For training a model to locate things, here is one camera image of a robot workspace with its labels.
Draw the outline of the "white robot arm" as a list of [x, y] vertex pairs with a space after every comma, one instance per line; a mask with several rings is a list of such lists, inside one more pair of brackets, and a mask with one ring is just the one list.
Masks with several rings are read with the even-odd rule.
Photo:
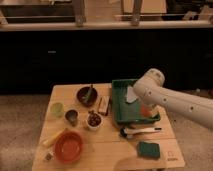
[[213, 130], [213, 100], [163, 87], [164, 74], [149, 69], [133, 85], [134, 93], [148, 106], [160, 105]]

